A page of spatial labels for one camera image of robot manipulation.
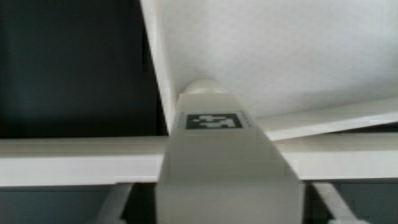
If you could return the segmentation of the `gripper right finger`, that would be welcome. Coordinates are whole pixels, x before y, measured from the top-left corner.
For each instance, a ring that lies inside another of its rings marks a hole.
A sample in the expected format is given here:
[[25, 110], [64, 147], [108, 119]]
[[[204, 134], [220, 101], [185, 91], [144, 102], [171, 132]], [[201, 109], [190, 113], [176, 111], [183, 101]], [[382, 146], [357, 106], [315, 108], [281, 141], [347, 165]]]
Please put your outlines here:
[[334, 185], [329, 182], [315, 182], [313, 187], [332, 214], [327, 224], [370, 224], [357, 218]]

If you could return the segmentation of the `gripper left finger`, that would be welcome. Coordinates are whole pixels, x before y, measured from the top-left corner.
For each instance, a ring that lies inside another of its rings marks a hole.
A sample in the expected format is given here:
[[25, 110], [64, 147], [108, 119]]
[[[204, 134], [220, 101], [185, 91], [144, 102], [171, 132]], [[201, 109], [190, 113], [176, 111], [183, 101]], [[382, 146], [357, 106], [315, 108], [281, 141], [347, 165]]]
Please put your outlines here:
[[133, 184], [116, 184], [103, 201], [98, 215], [91, 224], [126, 224], [123, 212], [126, 208]]

